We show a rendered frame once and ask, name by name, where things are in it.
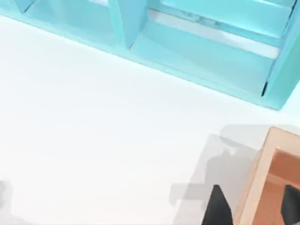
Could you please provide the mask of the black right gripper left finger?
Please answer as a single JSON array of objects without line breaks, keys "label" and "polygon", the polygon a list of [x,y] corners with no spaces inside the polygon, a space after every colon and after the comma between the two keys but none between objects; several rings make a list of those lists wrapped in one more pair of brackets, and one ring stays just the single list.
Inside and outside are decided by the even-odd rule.
[{"label": "black right gripper left finger", "polygon": [[233,225],[231,208],[219,185],[214,185],[201,225]]}]

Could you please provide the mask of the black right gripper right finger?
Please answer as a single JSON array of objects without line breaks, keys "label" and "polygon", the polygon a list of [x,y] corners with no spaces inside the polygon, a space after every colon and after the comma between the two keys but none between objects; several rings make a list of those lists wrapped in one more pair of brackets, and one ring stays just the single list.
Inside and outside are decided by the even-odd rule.
[{"label": "black right gripper right finger", "polygon": [[300,190],[292,185],[285,185],[281,215],[285,225],[300,225]]}]

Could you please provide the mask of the shallow salmon-coloured box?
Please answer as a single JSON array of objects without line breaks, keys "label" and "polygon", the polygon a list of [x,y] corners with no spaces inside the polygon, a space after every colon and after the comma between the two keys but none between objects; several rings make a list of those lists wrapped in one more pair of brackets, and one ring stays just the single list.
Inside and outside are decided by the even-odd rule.
[{"label": "shallow salmon-coloured box", "polygon": [[300,190],[300,135],[271,127],[251,165],[233,225],[285,225],[286,185]]}]

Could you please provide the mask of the light blue rack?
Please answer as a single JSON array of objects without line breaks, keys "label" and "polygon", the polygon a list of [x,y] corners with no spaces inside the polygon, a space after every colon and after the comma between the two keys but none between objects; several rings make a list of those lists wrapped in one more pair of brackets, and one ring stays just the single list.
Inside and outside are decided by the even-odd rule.
[{"label": "light blue rack", "polygon": [[300,81],[300,0],[0,0],[0,15],[276,110]]}]

